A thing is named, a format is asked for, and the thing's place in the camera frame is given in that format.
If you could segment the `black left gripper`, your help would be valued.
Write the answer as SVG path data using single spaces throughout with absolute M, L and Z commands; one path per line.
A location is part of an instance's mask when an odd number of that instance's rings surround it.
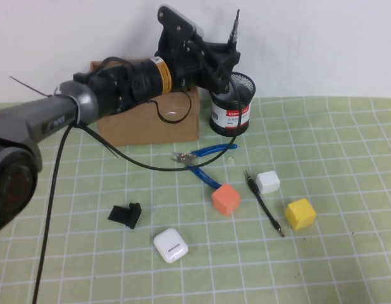
M 240 61 L 237 43 L 206 42 L 192 20 L 168 5 L 159 7 L 158 21 L 163 30 L 156 55 L 166 61 L 173 85 L 227 92 L 230 73 Z

